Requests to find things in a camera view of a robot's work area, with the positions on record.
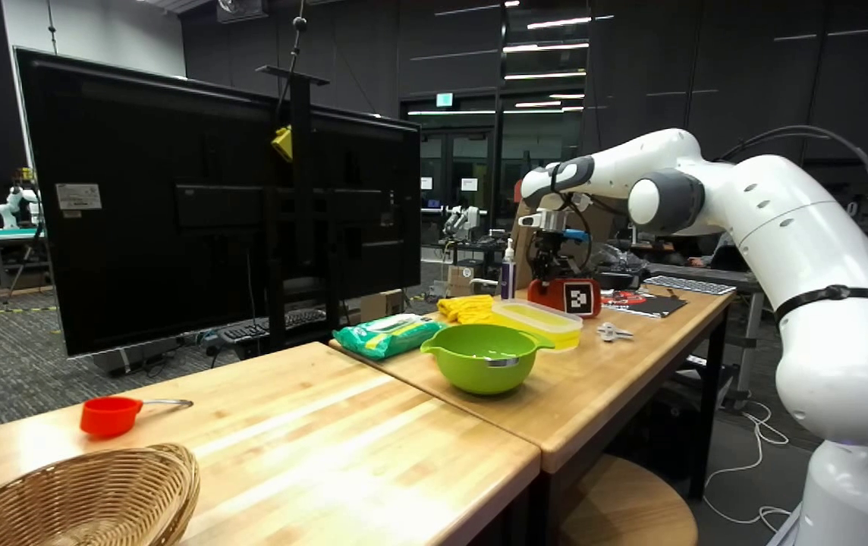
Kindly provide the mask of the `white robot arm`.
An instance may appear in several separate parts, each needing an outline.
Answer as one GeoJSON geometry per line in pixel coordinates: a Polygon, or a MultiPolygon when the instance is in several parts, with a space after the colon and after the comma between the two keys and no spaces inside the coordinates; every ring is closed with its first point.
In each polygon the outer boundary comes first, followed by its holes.
{"type": "Polygon", "coordinates": [[[728,235],[778,311],[778,398],[820,445],[780,546],[868,546],[868,234],[780,156],[710,161],[684,127],[534,167],[531,208],[620,200],[651,234],[728,235]]]}

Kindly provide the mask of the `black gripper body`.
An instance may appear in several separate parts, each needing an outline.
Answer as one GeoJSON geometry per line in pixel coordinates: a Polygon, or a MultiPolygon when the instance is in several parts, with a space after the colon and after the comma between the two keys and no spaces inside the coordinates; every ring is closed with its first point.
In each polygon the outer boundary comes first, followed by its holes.
{"type": "Polygon", "coordinates": [[[572,280],[584,272],[584,261],[568,256],[568,245],[591,248],[584,226],[568,226],[561,212],[534,214],[534,276],[539,282],[572,280]]]}

